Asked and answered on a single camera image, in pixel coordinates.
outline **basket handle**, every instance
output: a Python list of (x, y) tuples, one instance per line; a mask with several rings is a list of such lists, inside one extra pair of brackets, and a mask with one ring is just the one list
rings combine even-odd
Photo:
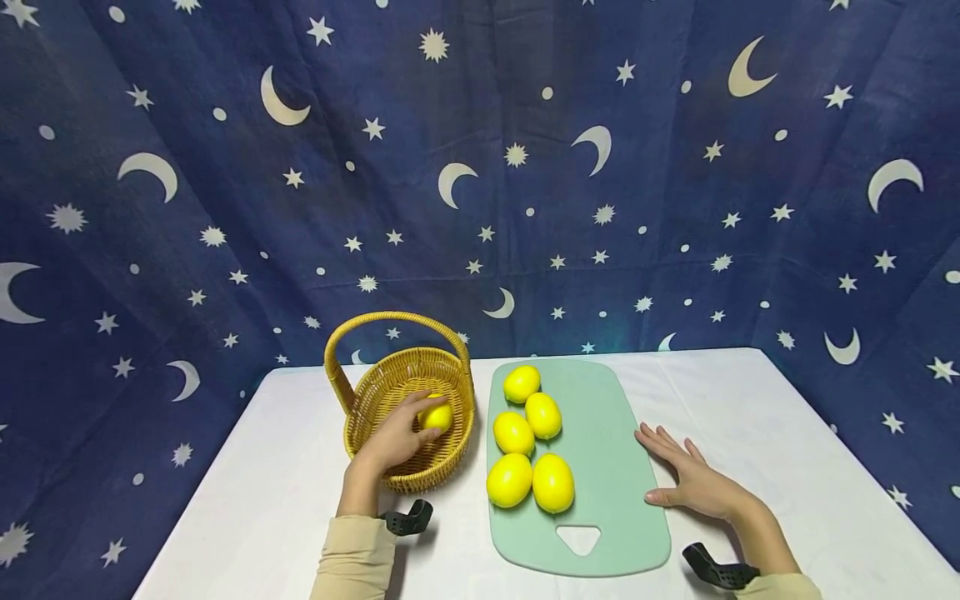
[(424, 325), (440, 333), (453, 346), (453, 349), (457, 352), (457, 357), (460, 359), (460, 364), (464, 368), (464, 374), (470, 378), (470, 356), (467, 353), (467, 346), (453, 331), (453, 329), (447, 327), (439, 321), (434, 321), (433, 319), (414, 313), (406, 313), (395, 310), (384, 310), (380, 312), (359, 315), (349, 319), (334, 329), (333, 333), (330, 334), (330, 339), (326, 342), (326, 350), (324, 350), (324, 367), (326, 368), (326, 376), (329, 378), (330, 384), (333, 386), (333, 391), (337, 393), (337, 398), (340, 400), (340, 406), (344, 409), (344, 413), (347, 415), (349, 415), (353, 410), (353, 406), (356, 403), (356, 394), (353, 391), (353, 387), (350, 386), (347, 376), (344, 375), (344, 368), (341, 367), (340, 362), (337, 361), (337, 344), (339, 344), (340, 340), (354, 328), (363, 324), (372, 323), (374, 321), (384, 321), (387, 319), (410, 321), (416, 324)]

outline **green cutting board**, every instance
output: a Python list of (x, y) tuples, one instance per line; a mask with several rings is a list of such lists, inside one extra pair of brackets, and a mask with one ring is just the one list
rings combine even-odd
[[(487, 413), (487, 471), (503, 453), (493, 439), (493, 420), (504, 411), (523, 415), (507, 402), (503, 381), (520, 365), (540, 371), (541, 390), (556, 400), (564, 428), (549, 442), (537, 440), (531, 457), (553, 452), (573, 471), (573, 506), (561, 515), (545, 513), (533, 492), (518, 506), (490, 505), (493, 545), (507, 561), (538, 571), (575, 577), (614, 577), (657, 568), (670, 556), (670, 532), (662, 508), (643, 495), (657, 486), (650, 458), (634, 439), (636, 418), (609, 368), (560, 358), (521, 361), (493, 374)], [(557, 528), (596, 527), (600, 538), (586, 556), (578, 556)]]

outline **beige sleeve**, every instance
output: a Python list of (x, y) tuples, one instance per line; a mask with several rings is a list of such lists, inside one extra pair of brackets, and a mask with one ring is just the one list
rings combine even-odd
[(383, 519), (331, 519), (310, 600), (383, 600), (395, 550), (396, 536)]
[(801, 573), (757, 577), (734, 595), (749, 600), (823, 600), (820, 590)]

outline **wicker basket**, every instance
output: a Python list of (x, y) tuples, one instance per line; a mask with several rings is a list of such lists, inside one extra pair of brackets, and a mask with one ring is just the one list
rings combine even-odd
[[(457, 355), (438, 348), (408, 348), (395, 352), (373, 365), (354, 392), (337, 362), (337, 344), (355, 327), (385, 319), (426, 325), (443, 335)], [(469, 361), (467, 347), (452, 329), (413, 313), (369, 313), (337, 327), (326, 343), (324, 364), (330, 384), (347, 414), (344, 445), (350, 458), (407, 395), (432, 390), (449, 398), (453, 407), (453, 424), (449, 431), (421, 448), (412, 459), (388, 470), (384, 482), (400, 493), (423, 492), (441, 485), (463, 458), (473, 428), (475, 409)], [(418, 423), (414, 423), (414, 429), (420, 429)]]

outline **cutting board handle hole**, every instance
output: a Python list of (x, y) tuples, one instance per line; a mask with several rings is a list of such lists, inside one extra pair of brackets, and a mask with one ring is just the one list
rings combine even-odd
[(557, 527), (557, 536), (571, 552), (577, 556), (586, 556), (596, 547), (601, 533), (600, 529), (592, 525), (560, 525)]

